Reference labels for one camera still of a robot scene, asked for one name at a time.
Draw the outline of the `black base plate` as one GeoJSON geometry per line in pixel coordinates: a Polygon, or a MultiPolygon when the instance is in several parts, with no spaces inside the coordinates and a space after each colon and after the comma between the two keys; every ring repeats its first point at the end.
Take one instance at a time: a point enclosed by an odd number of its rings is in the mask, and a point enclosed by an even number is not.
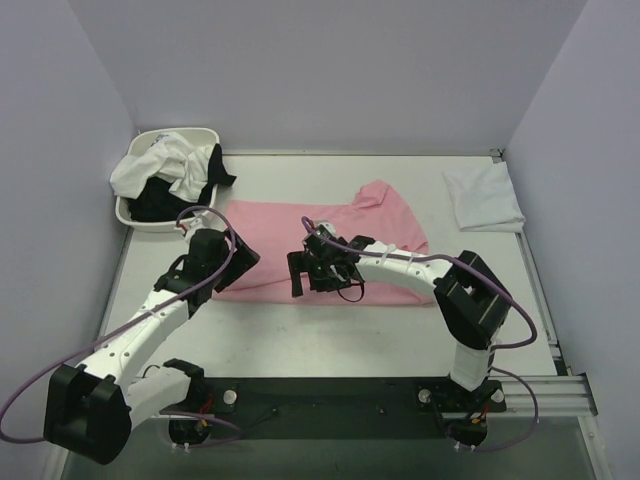
{"type": "Polygon", "coordinates": [[[469,392],[447,377],[224,378],[170,406],[169,439],[205,446],[247,440],[426,440],[448,432],[483,441],[486,416],[506,410],[487,380],[469,392]]]}

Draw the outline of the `folded white t shirt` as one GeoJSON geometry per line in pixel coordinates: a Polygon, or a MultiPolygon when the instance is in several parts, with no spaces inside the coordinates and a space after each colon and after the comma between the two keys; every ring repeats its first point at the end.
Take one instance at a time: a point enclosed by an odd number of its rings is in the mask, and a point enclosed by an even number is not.
{"type": "Polygon", "coordinates": [[[460,231],[523,231],[526,218],[505,162],[445,170],[443,179],[460,231]]]}

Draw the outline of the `black t shirt in basket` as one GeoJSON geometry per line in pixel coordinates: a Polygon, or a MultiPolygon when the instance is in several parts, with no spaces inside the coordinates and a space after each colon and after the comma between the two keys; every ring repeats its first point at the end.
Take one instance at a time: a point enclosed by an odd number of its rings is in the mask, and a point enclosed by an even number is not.
{"type": "Polygon", "coordinates": [[[223,163],[223,150],[216,144],[211,152],[207,168],[207,182],[199,192],[195,202],[185,201],[173,195],[169,189],[171,183],[152,177],[146,181],[141,194],[127,201],[131,219],[142,223],[175,221],[177,216],[188,207],[208,206],[213,198],[213,189],[221,185],[231,187],[235,175],[227,172],[223,163]]]}

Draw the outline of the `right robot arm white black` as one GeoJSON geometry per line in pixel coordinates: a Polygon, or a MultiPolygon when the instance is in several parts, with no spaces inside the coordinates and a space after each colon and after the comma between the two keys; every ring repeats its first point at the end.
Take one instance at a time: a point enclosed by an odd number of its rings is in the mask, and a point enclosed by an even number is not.
{"type": "Polygon", "coordinates": [[[418,253],[400,250],[371,237],[351,241],[332,234],[320,223],[307,235],[303,249],[287,254],[294,298],[304,293],[301,276],[314,292],[337,292],[356,287],[366,293],[369,282],[408,289],[433,298],[456,351],[449,378],[466,391],[477,390],[486,380],[494,340],[506,320],[509,303],[481,279],[462,269],[460,262],[497,283],[482,259],[464,251],[452,260],[422,261],[418,253]]]}

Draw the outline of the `white t shirt in basket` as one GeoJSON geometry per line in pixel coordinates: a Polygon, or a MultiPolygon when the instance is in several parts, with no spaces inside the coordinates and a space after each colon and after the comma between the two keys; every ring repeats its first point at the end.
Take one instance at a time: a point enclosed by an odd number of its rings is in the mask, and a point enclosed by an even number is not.
{"type": "Polygon", "coordinates": [[[208,181],[209,157],[181,134],[159,134],[140,156],[122,158],[110,177],[117,196],[137,199],[151,178],[169,183],[169,193],[195,203],[208,181]]]}

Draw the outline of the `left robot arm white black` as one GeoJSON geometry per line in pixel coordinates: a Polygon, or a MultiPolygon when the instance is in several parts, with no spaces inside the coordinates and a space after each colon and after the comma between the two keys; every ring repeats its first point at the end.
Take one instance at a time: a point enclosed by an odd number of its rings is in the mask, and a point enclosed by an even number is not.
{"type": "Polygon", "coordinates": [[[260,256],[231,230],[200,229],[154,284],[134,317],[111,332],[76,366],[63,364],[49,380],[43,437],[106,465],[132,431],[169,407],[199,413],[211,395],[201,367],[165,361],[137,375],[160,345],[214,293],[257,265],[260,256]]]}

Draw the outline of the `aluminium front rail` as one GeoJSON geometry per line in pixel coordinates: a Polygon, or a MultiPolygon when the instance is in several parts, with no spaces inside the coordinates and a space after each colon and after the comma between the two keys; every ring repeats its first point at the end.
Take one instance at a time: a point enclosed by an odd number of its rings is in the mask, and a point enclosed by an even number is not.
{"type": "MultiPolygon", "coordinates": [[[[590,385],[584,376],[517,378],[513,374],[497,373],[487,380],[497,380],[501,383],[506,403],[505,412],[489,413],[492,415],[517,416],[536,413],[540,416],[573,416],[589,415],[597,410],[590,385]]],[[[173,413],[169,408],[148,419],[172,418],[173,413]]]]}

